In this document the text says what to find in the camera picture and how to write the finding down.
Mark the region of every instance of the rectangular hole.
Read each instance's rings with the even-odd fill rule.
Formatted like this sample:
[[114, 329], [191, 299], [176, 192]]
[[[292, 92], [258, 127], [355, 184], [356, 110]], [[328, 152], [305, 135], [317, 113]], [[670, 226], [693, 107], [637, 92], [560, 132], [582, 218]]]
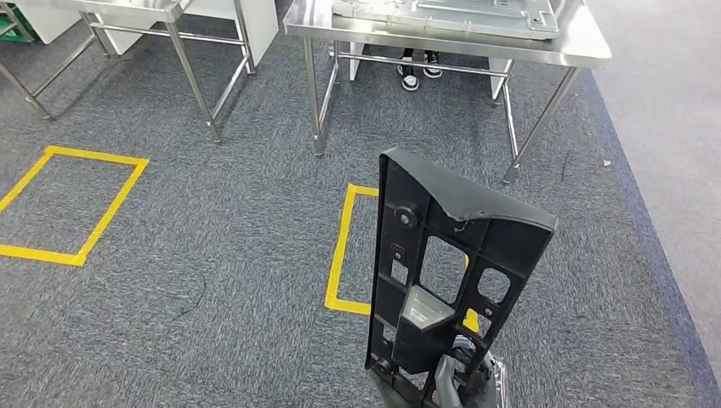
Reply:
[[426, 385], [426, 379], [428, 378], [428, 372], [421, 372], [418, 374], [409, 374], [403, 367], [398, 367], [398, 372], [408, 381], [411, 382], [418, 390], [422, 390]]
[[395, 343], [395, 329], [393, 327], [383, 325], [383, 340]]
[[400, 262], [393, 260], [393, 266], [390, 270], [390, 277], [397, 280], [401, 285], [406, 285], [408, 279], [408, 268], [403, 266]]
[[[456, 360], [460, 361], [464, 365], [468, 365], [475, 356], [475, 352], [476, 346], [473, 340], [463, 334], [456, 336], [456, 339], [453, 341], [451, 353]], [[465, 366], [462, 368], [461, 372], [465, 372]]]
[[446, 303], [453, 303], [465, 274], [464, 253], [460, 249], [430, 236], [423, 255], [420, 281], [423, 287], [438, 295]]
[[478, 335], [481, 338], [485, 338], [485, 334], [488, 332], [488, 329], [491, 328], [491, 321], [488, 320], [487, 317], [485, 317], [481, 312], [478, 313]]
[[483, 274], [478, 280], [478, 293], [485, 296], [491, 302], [500, 304], [511, 287], [508, 277], [493, 268], [483, 269]]

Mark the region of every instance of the black shoe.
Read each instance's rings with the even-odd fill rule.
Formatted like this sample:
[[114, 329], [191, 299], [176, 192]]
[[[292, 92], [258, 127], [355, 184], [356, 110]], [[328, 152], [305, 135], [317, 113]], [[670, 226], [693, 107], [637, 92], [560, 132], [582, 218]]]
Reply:
[[[426, 64], [438, 64], [438, 51], [426, 51], [423, 54], [423, 62]], [[440, 78], [443, 75], [443, 71], [436, 70], [435, 68], [423, 68], [423, 74], [428, 78]]]
[[[403, 57], [403, 60], [412, 61], [411, 57]], [[402, 77], [400, 84], [406, 91], [415, 91], [418, 89], [418, 78], [413, 75], [413, 67], [410, 65], [398, 65], [396, 67], [398, 73]]]

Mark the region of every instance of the gray carpet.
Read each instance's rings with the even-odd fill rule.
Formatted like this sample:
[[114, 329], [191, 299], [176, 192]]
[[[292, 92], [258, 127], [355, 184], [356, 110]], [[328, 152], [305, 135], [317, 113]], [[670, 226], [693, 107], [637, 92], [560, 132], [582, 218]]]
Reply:
[[[75, 27], [49, 47], [2, 43], [0, 56], [35, 85], [85, 34]], [[216, 98], [237, 55], [187, 46]], [[324, 78], [325, 46], [316, 44]], [[561, 72], [517, 67], [526, 134]], [[396, 145], [559, 216], [494, 345], [512, 406], [700, 405], [581, 84], [504, 186], [508, 141], [487, 79], [446, 73], [407, 93], [393, 67], [363, 64], [356, 83], [338, 85], [321, 159], [297, 38], [279, 35], [243, 82], [221, 114], [222, 146], [209, 141], [164, 38], [142, 39], [109, 66], [99, 50], [85, 53], [42, 97], [55, 122], [0, 82], [2, 194], [46, 145], [150, 159], [84, 266], [0, 258], [0, 406], [382, 406], [362, 366], [366, 317], [323, 298], [346, 185], [376, 186], [378, 153]], [[77, 247], [127, 171], [78, 161], [52, 159], [0, 214], [3, 243]], [[341, 298], [369, 299], [375, 211], [371, 197], [357, 200]]]

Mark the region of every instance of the yellow floor marking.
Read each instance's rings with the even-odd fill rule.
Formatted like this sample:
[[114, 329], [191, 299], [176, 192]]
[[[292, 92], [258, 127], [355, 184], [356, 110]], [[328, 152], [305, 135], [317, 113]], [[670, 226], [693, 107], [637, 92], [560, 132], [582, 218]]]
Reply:
[[71, 149], [68, 147], [50, 145], [45, 149], [45, 152], [40, 159], [38, 159], [35, 164], [30, 167], [20, 181], [18, 181], [18, 183], [10, 189], [10, 192], [3, 197], [2, 200], [0, 200], [0, 212], [25, 188], [28, 183], [30, 183], [32, 178], [37, 175], [37, 172], [45, 166], [53, 155], [81, 157], [84, 159], [101, 160], [103, 162], [113, 162], [135, 166], [133, 172], [130, 173], [130, 177], [128, 177], [128, 180], [126, 180], [126, 182], [122, 185], [120, 191], [118, 191], [112, 203], [108, 209], [105, 210], [105, 213], [100, 218], [100, 221], [95, 225], [95, 228], [93, 228], [90, 236], [87, 240], [85, 240], [77, 253], [52, 252], [44, 251], [42, 249], [0, 244], [0, 255], [34, 259], [37, 261], [52, 262], [55, 264], [82, 266], [85, 264], [85, 257], [88, 255], [88, 252], [90, 252], [95, 243], [98, 241], [100, 235], [102, 235], [103, 231], [110, 223], [111, 219], [117, 212], [117, 209], [122, 204], [122, 201], [125, 200], [125, 197], [130, 192], [130, 189], [133, 187], [135, 182], [138, 181], [138, 177], [140, 177], [140, 174], [145, 169], [145, 166], [148, 165], [149, 161], [138, 157], [112, 155], [101, 151]]
[[[369, 303], [338, 299], [338, 283], [340, 282], [340, 274], [343, 269], [345, 247], [348, 243], [348, 233], [350, 231], [350, 219], [353, 216], [353, 205], [355, 204], [355, 196], [357, 195], [378, 197], [378, 189], [348, 183], [348, 189], [346, 190], [345, 200], [343, 202], [343, 211], [340, 215], [338, 242], [336, 242], [336, 247], [333, 251], [331, 272], [328, 276], [325, 305], [329, 309], [368, 316], [371, 314], [371, 305]], [[463, 260], [466, 267], [468, 267], [468, 256], [464, 254]], [[474, 310], [469, 309], [465, 319], [463, 320], [463, 325], [468, 329], [477, 332], [478, 314]]]

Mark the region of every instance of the black plastic bracket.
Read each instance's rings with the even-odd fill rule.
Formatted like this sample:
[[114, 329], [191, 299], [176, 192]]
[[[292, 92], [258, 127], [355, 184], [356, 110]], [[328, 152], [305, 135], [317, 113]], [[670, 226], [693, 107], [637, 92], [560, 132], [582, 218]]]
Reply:
[[[487, 376], [482, 367], [484, 357], [551, 240], [557, 219], [399, 149], [380, 156], [378, 203], [366, 369], [406, 406], [437, 407], [433, 374], [443, 354], [453, 355], [451, 347], [457, 336], [474, 345], [473, 355], [466, 356], [466, 370], [456, 373], [461, 389], [479, 376]], [[421, 283], [426, 242], [431, 236], [468, 256], [468, 267], [452, 303]], [[394, 262], [407, 268], [405, 285], [392, 277]], [[508, 290], [500, 300], [484, 296], [478, 288], [481, 276], [489, 270], [508, 278]], [[450, 314], [424, 328], [401, 317], [414, 286], [444, 302]], [[484, 334], [463, 325], [469, 309], [490, 322]], [[395, 338], [384, 336], [384, 330], [393, 332]], [[408, 378], [419, 373], [427, 373], [422, 388]]]

